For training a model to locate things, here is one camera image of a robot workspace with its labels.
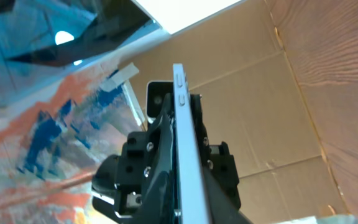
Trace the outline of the blue screen Galaxy smartphone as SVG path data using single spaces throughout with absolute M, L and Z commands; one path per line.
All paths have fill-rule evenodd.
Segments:
M 183 65 L 173 64 L 175 137 L 180 189 L 181 222 L 212 222 L 191 112 L 190 94 Z

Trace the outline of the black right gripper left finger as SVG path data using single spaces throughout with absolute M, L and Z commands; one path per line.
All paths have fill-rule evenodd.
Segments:
M 160 113 L 147 130 L 146 143 L 151 142 L 153 148 L 146 151 L 146 167 L 149 168 L 149 173 L 142 181 L 142 205 L 132 219 L 134 224 L 176 222 L 174 210 L 177 181 L 172 97 L 171 93 L 164 96 Z

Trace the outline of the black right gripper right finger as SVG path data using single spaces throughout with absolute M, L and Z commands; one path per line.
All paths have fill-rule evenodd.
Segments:
M 211 145 L 203 123 L 201 95 L 191 95 L 191 112 L 201 159 L 201 171 L 214 224 L 251 224 L 240 212 L 241 200 L 237 186 L 234 156 L 226 142 Z

